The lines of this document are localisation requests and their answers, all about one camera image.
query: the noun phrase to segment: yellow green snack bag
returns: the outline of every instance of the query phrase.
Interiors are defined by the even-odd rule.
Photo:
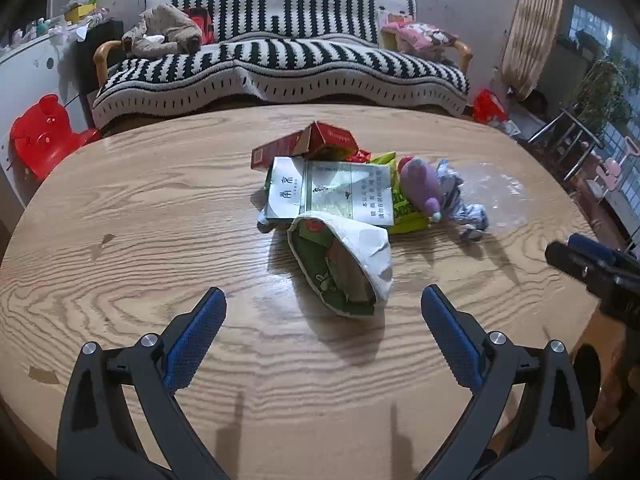
[[[394,226],[386,230],[391,234],[411,233],[429,227],[429,219],[417,211],[400,191],[400,179],[396,171],[396,152],[384,153],[372,158],[370,164],[383,164],[391,169],[391,196],[394,202]]]

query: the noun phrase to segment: yellow box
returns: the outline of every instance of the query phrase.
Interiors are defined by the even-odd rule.
[[[71,23],[79,23],[89,12],[95,9],[95,3],[81,5],[65,14],[65,20]]]

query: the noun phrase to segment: white cabinet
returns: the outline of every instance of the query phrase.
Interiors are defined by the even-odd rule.
[[[14,230],[38,189],[38,183],[9,142],[15,119],[43,95],[56,94],[69,113],[72,130],[87,128],[75,84],[71,47],[64,36],[43,36],[0,59],[0,220],[9,231]]]

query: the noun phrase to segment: wooden table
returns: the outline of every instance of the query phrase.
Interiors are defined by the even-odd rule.
[[[524,186],[527,221],[471,246],[444,225],[393,237],[384,316],[336,317],[306,284],[284,233],[255,228],[264,174],[249,169],[251,149],[312,120],[351,130],[374,152],[446,156],[460,168],[489,162]],[[0,393],[32,440],[55,448],[82,343],[133,344],[217,285],[226,321],[177,399],[231,478],[412,480],[470,398],[420,316],[421,291],[438,283],[517,344],[558,338],[571,348],[596,301],[543,251],[573,232],[591,233],[545,170],[509,137],[468,121],[294,105],[146,126],[63,161],[20,220],[0,269]],[[126,393],[148,453],[163,463]],[[50,448],[39,451],[49,465]]]

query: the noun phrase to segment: red box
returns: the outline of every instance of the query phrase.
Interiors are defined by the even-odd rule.
[[[251,152],[251,169],[268,170],[276,156],[303,156],[309,160],[344,160],[358,152],[347,130],[315,121],[294,134],[273,140]]]

